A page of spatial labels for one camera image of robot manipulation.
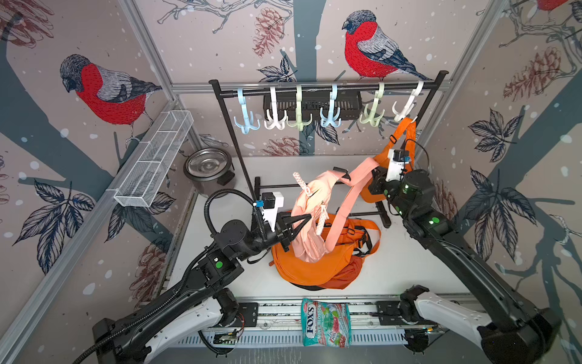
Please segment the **orange waist bag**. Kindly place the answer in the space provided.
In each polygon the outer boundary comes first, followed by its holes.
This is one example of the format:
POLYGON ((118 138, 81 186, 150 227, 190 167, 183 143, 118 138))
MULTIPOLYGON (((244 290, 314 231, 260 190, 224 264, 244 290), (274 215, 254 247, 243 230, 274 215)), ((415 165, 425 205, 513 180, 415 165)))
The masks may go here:
POLYGON ((383 151, 379 155, 374 156, 374 160, 380 167, 386 168, 389 171, 390 180, 397 179, 402 171, 408 173, 415 167, 416 125, 414 119, 404 118, 394 133, 390 135, 389 143, 383 151), (393 157, 397 151, 396 146, 403 136, 406 139, 403 140, 402 147, 409 153, 406 165, 403 165, 401 162, 393 162, 393 157))

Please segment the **pink waist bag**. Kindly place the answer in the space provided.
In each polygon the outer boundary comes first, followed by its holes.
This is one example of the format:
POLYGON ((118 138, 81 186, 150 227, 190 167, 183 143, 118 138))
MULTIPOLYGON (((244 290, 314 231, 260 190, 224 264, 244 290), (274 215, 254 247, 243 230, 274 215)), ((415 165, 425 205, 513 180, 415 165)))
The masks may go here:
POLYGON ((295 257, 304 262, 315 263, 333 251, 353 206, 364 187, 372 179, 372 171, 378 166, 379 164, 374 159, 367 158, 351 172, 342 169, 325 171, 309 183, 304 182, 298 172, 293 173, 293 177, 303 191, 297 198, 291 215, 311 216, 309 222, 301 228, 292 242, 295 257), (349 186, 350 191, 336 212, 332 226, 324 238, 324 225, 330 217, 330 198, 337 182, 349 186))

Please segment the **orange backpack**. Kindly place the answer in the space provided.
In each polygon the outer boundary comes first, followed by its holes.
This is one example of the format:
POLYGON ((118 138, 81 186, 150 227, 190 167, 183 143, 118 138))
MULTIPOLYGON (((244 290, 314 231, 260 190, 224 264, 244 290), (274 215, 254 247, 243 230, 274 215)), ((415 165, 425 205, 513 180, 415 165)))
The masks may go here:
POLYGON ((333 251, 318 262, 304 262, 292 248, 286 252, 277 244, 270 262, 283 280, 307 291, 342 290, 357 279, 365 258, 380 247, 381 231, 371 220, 346 220, 333 251))

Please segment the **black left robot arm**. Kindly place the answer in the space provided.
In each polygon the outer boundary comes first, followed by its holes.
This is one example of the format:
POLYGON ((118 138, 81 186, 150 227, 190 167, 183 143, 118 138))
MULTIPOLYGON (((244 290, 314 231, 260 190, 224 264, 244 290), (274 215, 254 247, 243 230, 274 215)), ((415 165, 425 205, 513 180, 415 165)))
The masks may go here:
POLYGON ((280 212, 274 229, 261 221, 253 231, 240 220, 230 220, 174 286, 124 318, 95 324, 94 345, 75 361, 95 354, 100 363, 149 363, 195 332, 231 325, 239 303, 228 285, 244 272, 242 262, 276 244, 289 247, 311 218, 280 212))

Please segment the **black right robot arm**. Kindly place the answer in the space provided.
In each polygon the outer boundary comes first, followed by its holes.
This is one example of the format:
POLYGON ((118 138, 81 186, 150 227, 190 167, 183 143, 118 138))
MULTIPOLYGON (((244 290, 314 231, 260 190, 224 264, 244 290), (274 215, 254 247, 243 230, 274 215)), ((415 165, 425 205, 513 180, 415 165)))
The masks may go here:
POLYGON ((410 237, 443 262, 483 307, 477 312, 439 297, 421 285, 400 296, 404 322, 435 322, 480 347, 492 363, 535 363, 549 351, 561 322, 539 309, 495 273, 432 206, 435 187, 425 170, 387 180, 386 168, 372 171, 372 195, 382 195, 403 220, 410 237))

